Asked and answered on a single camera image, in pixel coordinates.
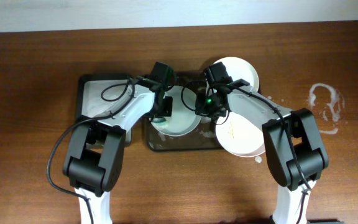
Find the cream plate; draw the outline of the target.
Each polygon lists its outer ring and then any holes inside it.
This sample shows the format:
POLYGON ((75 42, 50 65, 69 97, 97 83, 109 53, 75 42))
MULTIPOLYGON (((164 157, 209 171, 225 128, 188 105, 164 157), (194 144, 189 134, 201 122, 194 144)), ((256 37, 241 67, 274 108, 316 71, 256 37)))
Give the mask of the cream plate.
POLYGON ((232 78, 232 82, 228 87, 234 86, 234 81, 244 80, 249 83, 252 91, 260 93, 259 76, 255 68, 248 61, 239 57, 224 57, 215 61, 214 64, 220 62, 225 66, 227 74, 232 78))

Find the green yellow sponge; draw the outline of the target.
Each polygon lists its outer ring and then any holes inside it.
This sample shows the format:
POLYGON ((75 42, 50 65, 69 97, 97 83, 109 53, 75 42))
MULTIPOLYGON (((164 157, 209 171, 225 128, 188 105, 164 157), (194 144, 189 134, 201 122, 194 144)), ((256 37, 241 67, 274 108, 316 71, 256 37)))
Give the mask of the green yellow sponge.
POLYGON ((154 117, 152 120, 151 120, 151 123, 154 124, 154 125, 166 125, 167 124, 167 120, 165 117, 154 117))

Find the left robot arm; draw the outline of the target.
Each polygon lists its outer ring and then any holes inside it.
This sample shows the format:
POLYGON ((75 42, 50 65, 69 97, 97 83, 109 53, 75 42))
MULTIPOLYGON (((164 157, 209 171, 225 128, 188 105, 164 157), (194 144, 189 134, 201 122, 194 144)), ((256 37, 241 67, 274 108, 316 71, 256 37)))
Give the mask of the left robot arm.
POLYGON ((170 75, 83 75, 79 79, 75 123, 63 174, 80 201, 82 223, 111 223, 110 192, 122 170, 128 132, 143 116, 169 116, 164 97, 170 75))

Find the pale blue plate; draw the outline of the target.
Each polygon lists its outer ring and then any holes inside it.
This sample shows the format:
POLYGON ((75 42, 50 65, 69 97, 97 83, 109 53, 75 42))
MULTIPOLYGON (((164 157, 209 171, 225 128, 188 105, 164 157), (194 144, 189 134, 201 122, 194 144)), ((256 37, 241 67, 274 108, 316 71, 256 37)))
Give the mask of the pale blue plate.
POLYGON ((166 125, 151 125, 160 133, 168 136, 182 136, 194 130, 201 121, 201 116, 196 115, 194 111, 189 110, 182 102, 190 107, 195 107, 196 94, 185 88, 183 98, 181 98, 182 86, 174 86, 171 90, 165 93, 165 96, 173 98, 173 108, 171 117, 165 117, 166 125))

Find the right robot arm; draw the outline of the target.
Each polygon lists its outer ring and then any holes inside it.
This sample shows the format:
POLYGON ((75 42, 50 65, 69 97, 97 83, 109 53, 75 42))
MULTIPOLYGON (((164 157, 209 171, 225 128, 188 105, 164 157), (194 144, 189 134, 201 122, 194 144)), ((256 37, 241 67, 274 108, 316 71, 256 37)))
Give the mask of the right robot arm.
POLYGON ((195 113, 215 118, 236 113, 261 130, 268 169, 278 184, 271 223, 307 223, 311 191, 328 167, 328 153, 312 112, 292 110, 262 96, 245 80, 211 82, 199 93, 195 113))

